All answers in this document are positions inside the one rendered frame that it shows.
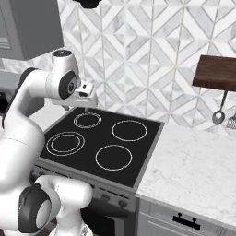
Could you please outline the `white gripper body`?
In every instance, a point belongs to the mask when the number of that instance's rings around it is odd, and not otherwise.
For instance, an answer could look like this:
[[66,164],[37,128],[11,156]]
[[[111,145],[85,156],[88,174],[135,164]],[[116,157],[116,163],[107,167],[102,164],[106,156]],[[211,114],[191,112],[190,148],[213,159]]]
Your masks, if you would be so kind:
[[52,99],[54,105],[82,108],[96,108],[98,106],[98,97],[95,92],[92,92],[88,97],[80,97],[74,93],[65,100]]

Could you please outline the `black range hood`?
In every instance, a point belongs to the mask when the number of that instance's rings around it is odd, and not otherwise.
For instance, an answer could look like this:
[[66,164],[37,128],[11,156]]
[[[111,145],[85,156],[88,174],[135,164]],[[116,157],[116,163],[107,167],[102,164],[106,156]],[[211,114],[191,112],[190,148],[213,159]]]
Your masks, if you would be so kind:
[[78,2],[85,9],[94,9],[96,8],[101,0],[73,0],[74,2]]

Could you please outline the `grey stove with black hob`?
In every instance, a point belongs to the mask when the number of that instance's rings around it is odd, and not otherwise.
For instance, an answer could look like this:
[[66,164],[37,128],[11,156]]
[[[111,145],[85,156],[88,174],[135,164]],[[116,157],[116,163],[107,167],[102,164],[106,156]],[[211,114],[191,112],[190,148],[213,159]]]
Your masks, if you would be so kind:
[[75,108],[45,132],[45,147],[30,178],[39,171],[89,183],[93,198],[107,194],[106,203],[135,212],[136,190],[164,123],[91,109]]

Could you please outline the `dark oven door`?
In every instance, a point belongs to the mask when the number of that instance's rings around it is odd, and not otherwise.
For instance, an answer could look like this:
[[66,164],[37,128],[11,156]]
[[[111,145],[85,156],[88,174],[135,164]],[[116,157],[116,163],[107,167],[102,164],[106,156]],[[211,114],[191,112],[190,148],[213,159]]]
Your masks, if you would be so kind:
[[81,210],[94,236],[136,236],[136,213],[99,199]]

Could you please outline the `grey hanging ladle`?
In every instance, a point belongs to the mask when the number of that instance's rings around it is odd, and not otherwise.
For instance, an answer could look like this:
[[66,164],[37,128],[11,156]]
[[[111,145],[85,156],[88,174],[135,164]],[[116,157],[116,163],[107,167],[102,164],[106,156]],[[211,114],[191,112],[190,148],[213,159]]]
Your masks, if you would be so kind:
[[222,111],[222,109],[223,109],[223,106],[225,104],[225,100],[227,98],[227,95],[228,95],[228,91],[225,90],[224,93],[223,93],[223,98],[221,100],[219,110],[214,112],[213,115],[212,115],[212,122],[213,122],[214,125],[222,124],[224,119],[225,119],[225,113]]

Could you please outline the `grey drawer front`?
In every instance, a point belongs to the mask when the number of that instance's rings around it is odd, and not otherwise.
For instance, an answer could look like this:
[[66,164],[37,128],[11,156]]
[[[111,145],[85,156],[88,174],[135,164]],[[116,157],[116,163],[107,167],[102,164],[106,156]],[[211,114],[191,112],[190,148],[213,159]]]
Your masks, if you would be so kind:
[[[179,213],[187,220],[195,218],[201,229],[195,230],[173,221],[172,217]],[[236,236],[236,230],[141,199],[137,236]]]

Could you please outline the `grey hanging spatula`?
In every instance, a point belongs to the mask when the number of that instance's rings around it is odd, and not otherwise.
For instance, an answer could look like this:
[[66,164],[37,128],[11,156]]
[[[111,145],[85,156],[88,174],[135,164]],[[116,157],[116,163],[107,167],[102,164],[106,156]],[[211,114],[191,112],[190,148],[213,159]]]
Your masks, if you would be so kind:
[[229,118],[226,127],[229,129],[236,129],[236,112]]

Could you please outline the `dark wooden wall shelf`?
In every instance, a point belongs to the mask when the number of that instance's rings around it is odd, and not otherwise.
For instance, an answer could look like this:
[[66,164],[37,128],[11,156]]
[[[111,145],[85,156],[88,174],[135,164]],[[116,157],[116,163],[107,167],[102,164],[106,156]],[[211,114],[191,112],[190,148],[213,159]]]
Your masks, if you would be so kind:
[[236,58],[201,55],[193,86],[236,92]]

